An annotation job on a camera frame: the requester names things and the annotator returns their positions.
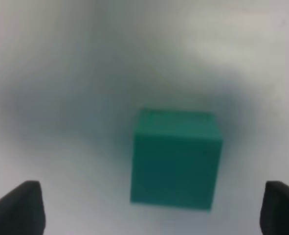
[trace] gray background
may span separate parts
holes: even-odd
[[[141,107],[217,114],[211,213],[129,204]],[[46,235],[260,234],[289,184],[289,0],[0,0],[0,197],[28,179]]]

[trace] white surface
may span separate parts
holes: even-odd
[[[211,213],[129,204],[142,106],[218,115]],[[29,179],[46,235],[260,234],[289,184],[289,0],[0,0],[0,197]]]

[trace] cube front face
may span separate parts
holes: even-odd
[[[211,208],[222,140],[136,133],[131,201]]]

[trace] green cube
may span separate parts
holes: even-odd
[[[221,149],[222,136],[210,113],[141,111],[131,202],[211,209]]]

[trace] cube top face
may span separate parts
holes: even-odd
[[[177,138],[222,139],[214,115],[203,112],[142,110],[135,132]]]
[[[208,116],[209,123],[203,120]],[[134,137],[132,202],[199,210],[211,208],[222,149],[221,135],[211,117],[173,111],[141,113]],[[181,128],[182,120],[190,121],[193,131],[184,124]],[[206,135],[205,130],[212,132]]]

